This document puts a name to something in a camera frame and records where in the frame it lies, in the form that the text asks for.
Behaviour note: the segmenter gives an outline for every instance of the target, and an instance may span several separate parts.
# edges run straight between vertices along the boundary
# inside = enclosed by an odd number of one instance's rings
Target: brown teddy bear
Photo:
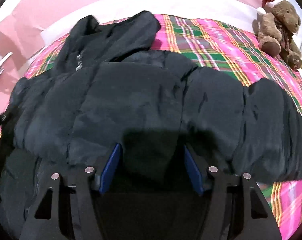
[[[302,61],[292,36],[301,25],[299,15],[288,0],[263,0],[262,4],[264,8],[257,9],[261,16],[259,48],[271,57],[280,55],[296,71],[301,68]]]

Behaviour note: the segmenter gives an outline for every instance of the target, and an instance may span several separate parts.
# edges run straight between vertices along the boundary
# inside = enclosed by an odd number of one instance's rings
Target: bed sheet
[[[299,73],[292,71],[282,59],[274,59],[260,51],[253,33],[211,19],[155,16],[161,29],[152,49],[181,53],[201,67],[225,72],[244,86],[260,78],[269,78],[287,91],[302,115],[302,80]],[[62,36],[46,48],[33,61],[25,77],[32,78],[52,68],[67,36]],[[302,180],[259,184],[259,187],[272,209],[283,240],[289,239],[302,222]]]

